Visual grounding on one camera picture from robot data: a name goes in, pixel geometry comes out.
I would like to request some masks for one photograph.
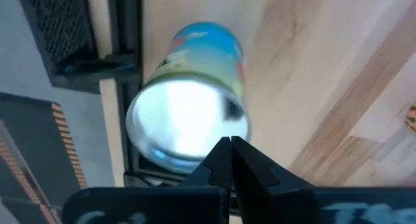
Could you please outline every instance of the wooden surface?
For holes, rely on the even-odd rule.
[[[254,146],[318,185],[414,185],[414,15],[416,0],[144,0],[145,78],[179,29],[219,22],[246,53]]]
[[[116,80],[113,78],[100,80],[99,90],[103,103],[114,184],[116,187],[124,187],[124,159]]]

